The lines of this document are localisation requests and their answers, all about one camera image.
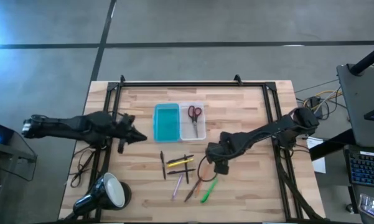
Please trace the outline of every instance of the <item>keyboard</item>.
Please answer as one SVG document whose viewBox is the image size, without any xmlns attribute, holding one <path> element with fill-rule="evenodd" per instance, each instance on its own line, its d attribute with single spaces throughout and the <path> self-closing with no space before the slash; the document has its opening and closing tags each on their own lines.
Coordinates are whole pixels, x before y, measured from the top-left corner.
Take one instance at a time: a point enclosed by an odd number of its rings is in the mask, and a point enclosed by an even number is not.
<svg viewBox="0 0 374 224">
<path fill-rule="evenodd" d="M 350 183 L 374 187 L 374 152 L 346 150 L 345 158 L 348 160 Z"/>
</svg>

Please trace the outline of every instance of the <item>blue container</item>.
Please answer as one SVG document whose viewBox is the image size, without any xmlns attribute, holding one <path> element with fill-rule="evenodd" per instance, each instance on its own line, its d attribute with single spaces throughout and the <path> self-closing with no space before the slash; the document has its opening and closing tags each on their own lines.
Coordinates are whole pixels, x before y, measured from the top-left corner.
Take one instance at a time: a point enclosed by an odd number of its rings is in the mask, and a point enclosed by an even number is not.
<svg viewBox="0 0 374 224">
<path fill-rule="evenodd" d="M 157 142 L 176 142 L 180 140 L 180 108 L 177 103 L 155 106 L 154 139 Z"/>
</svg>

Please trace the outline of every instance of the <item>lamp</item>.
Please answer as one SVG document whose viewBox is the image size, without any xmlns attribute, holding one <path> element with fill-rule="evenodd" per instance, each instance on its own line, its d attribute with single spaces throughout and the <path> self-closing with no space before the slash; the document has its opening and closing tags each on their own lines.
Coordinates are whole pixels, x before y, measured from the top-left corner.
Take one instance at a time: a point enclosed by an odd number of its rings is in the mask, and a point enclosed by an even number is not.
<svg viewBox="0 0 374 224">
<path fill-rule="evenodd" d="M 77 219 L 94 209 L 121 210 L 131 200 L 128 184 L 118 181 L 111 173 L 102 175 L 84 197 L 73 205 L 73 212 L 65 219 Z"/>
</svg>

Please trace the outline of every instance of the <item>brown pencil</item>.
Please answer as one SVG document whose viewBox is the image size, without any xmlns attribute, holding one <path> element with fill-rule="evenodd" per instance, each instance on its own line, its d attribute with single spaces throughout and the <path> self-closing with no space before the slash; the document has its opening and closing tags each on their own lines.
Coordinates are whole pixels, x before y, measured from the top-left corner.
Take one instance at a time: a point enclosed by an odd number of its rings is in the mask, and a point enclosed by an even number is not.
<svg viewBox="0 0 374 224">
<path fill-rule="evenodd" d="M 202 176 L 202 179 L 203 179 L 203 180 L 206 178 L 206 176 L 207 176 L 207 171 L 208 171 L 208 170 L 209 170 L 209 164 L 207 164 L 207 165 L 205 166 L 205 169 L 203 170 L 203 176 Z M 200 190 L 200 186 L 202 186 L 202 182 L 203 182 L 203 181 L 201 181 L 201 182 L 198 184 L 197 190 L 195 191 L 195 197 L 198 197 L 198 195 L 199 195 L 199 190 Z"/>
</svg>

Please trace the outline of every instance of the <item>yellow pencil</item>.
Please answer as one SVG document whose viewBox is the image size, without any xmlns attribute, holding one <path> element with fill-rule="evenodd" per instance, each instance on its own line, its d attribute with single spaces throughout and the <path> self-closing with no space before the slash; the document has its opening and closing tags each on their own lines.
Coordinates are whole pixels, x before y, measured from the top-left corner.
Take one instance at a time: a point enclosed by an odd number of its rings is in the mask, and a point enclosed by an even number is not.
<svg viewBox="0 0 374 224">
<path fill-rule="evenodd" d="M 193 160 L 194 160 L 194 158 L 187 159 L 186 161 L 173 162 L 173 163 L 167 165 L 167 168 L 169 168 L 169 167 L 174 167 L 174 166 L 177 166 L 177 165 L 180 165 L 180 164 L 185 164 L 186 162 L 191 162 L 191 161 L 193 161 Z"/>
</svg>

